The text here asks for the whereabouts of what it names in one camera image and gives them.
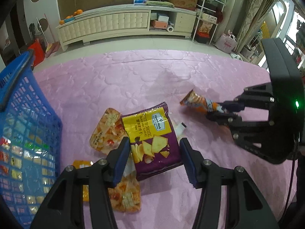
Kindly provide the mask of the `orange snack bar wrapper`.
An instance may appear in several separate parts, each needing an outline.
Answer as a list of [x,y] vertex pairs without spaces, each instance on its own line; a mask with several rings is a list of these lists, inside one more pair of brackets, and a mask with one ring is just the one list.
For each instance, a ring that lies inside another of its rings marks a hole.
[[194,90],[187,93],[187,95],[180,101],[180,105],[189,106],[205,115],[215,112],[228,113],[222,105],[197,94]]

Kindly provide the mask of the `purple yellow cracker bag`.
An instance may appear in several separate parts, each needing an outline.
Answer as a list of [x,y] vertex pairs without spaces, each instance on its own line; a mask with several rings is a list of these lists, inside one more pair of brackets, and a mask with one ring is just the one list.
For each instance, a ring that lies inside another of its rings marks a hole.
[[182,165],[178,139],[166,102],[124,115],[121,120],[130,139],[138,181]]

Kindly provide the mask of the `clear cracker pack white strip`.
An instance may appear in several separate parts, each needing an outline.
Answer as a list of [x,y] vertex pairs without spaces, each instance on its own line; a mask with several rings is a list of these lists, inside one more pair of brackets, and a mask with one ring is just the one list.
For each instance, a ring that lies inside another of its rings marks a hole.
[[177,141],[179,143],[182,138],[186,137],[185,131],[187,126],[183,122],[177,123],[174,120],[172,120],[172,125],[176,134]]

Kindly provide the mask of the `yellow orange snack packet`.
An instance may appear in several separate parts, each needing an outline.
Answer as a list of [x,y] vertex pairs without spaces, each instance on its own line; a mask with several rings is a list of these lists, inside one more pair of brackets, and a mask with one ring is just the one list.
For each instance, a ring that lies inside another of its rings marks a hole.
[[141,210],[141,189],[131,158],[127,161],[121,182],[115,188],[109,188],[108,191],[115,211],[134,213]]

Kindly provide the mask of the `red orange snack packet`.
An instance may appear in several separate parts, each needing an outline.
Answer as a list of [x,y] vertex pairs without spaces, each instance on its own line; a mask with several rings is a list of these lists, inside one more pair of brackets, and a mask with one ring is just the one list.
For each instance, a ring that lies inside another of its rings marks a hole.
[[93,149],[108,155],[119,147],[125,136],[128,135],[121,121],[121,113],[107,108],[92,133],[89,144]]

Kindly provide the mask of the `white slippers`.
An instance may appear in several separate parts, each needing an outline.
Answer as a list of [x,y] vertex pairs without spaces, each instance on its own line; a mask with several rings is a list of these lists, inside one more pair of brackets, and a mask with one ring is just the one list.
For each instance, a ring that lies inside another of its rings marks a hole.
[[243,59],[241,58],[241,56],[238,55],[238,54],[231,53],[230,56],[231,56],[231,58],[233,58],[233,59],[235,59],[235,60],[243,61]]

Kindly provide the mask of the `pink bag on floor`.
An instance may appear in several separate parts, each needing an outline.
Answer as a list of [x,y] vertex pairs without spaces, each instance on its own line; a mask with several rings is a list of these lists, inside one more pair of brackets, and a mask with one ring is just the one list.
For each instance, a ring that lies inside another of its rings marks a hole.
[[217,49],[227,54],[230,54],[236,46],[236,37],[230,30],[228,30],[227,33],[223,33],[215,44]]

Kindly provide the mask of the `arched standing mirror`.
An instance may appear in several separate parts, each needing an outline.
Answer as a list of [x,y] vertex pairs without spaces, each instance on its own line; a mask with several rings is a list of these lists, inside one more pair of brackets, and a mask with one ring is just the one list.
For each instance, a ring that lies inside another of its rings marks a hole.
[[264,56],[263,39],[279,35],[287,8],[283,0],[263,0],[236,53],[243,61],[257,65]]

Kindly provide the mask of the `blue plastic basket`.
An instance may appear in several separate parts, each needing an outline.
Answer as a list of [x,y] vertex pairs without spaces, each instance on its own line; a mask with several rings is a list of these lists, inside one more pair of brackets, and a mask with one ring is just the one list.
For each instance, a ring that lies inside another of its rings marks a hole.
[[30,228],[60,170],[63,124],[37,83],[27,50],[1,71],[1,220]]

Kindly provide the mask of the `white metal shelf rack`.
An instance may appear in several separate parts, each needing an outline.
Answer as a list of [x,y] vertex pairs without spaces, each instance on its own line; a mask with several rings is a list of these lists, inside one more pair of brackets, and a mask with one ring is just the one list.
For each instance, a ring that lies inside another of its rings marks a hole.
[[223,11],[227,0],[197,0],[196,19],[192,39],[198,33],[204,34],[212,43],[216,29],[223,20]]

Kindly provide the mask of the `cardboard box on cabinet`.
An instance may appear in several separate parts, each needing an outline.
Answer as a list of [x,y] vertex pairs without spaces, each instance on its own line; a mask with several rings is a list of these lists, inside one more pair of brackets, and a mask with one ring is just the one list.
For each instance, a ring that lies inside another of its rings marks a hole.
[[195,11],[198,0],[168,0],[176,8]]

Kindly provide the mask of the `cream TV cabinet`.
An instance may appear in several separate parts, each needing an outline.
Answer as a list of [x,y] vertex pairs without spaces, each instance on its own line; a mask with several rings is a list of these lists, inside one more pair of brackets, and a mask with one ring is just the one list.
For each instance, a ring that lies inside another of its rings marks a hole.
[[60,45],[125,37],[166,35],[191,38],[197,13],[182,8],[123,4],[87,10],[57,29]]

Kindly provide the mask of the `red gift bag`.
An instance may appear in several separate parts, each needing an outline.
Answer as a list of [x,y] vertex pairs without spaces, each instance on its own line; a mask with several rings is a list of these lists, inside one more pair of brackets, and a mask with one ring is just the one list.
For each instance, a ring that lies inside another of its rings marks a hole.
[[34,52],[34,62],[33,66],[36,67],[45,59],[45,51],[42,49],[41,43],[39,39],[35,39],[35,41],[27,48],[28,50],[33,50]]

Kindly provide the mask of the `blue tissue box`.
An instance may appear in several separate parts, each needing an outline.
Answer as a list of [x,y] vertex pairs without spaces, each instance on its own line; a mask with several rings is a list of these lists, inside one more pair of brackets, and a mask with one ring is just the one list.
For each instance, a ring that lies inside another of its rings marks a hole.
[[133,0],[134,5],[142,5],[145,3],[146,3],[146,0]]

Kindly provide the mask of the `oranges on blue plate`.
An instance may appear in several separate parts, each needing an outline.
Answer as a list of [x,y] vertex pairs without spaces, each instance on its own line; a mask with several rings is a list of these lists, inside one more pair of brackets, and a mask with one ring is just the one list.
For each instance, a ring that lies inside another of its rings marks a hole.
[[60,20],[59,24],[60,24],[60,25],[63,25],[63,24],[65,24],[65,23],[68,23],[68,22],[70,22],[70,21],[73,21],[77,15],[81,15],[82,13],[83,13],[83,10],[78,9],[78,10],[75,11],[72,15],[69,15],[69,16],[67,16],[65,19]]

